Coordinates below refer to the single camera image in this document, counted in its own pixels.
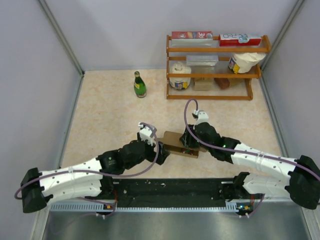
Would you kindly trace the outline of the brown cardboard box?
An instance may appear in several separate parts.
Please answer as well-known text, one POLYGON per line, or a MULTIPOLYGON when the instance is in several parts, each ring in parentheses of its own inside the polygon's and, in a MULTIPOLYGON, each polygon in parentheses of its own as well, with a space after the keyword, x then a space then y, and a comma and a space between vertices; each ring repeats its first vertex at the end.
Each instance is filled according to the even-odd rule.
POLYGON ((194 158, 197 159, 200 153, 206 153, 207 151, 200 148, 185 148, 180 142, 179 138, 182 136, 182 133, 173 132, 173 131, 165 131, 163 137, 159 139, 160 142, 165 144, 165 147, 170 151, 171 154, 194 158), (192 154, 184 154, 181 151, 183 149, 188 149, 192 152, 192 154))

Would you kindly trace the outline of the small red packet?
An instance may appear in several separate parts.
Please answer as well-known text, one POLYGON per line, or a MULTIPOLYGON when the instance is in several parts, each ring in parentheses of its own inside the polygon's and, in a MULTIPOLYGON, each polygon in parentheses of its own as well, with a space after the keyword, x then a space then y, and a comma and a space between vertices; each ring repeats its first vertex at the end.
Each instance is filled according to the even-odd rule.
POLYGON ((182 152, 183 154, 188 154, 188 155, 191 155, 191 154, 192 154, 192 152, 191 152, 189 149, 182 149, 181 152, 182 152))

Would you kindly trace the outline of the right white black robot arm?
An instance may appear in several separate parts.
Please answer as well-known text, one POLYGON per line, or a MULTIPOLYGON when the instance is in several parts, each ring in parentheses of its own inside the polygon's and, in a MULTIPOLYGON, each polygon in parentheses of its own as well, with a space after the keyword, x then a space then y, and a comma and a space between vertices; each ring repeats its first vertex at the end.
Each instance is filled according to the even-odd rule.
POLYGON ((203 148, 218 161, 255 168, 264 176, 242 172, 233 182, 239 198, 266 194, 290 198, 297 205, 314 210, 320 201, 320 169, 312 158, 287 158, 263 153, 237 139, 220 136, 207 122, 186 126, 180 142, 186 148, 203 148))

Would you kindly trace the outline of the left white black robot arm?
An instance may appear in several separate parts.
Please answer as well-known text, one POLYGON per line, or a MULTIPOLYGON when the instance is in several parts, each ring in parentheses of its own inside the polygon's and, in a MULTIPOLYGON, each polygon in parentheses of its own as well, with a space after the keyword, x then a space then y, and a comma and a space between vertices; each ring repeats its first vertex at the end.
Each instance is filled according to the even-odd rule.
POLYGON ((162 165, 170 151, 162 142, 132 140, 83 163, 50 171, 29 169, 20 183, 22 211, 34 213, 53 203, 73 198, 109 198, 117 177, 147 160, 162 165))

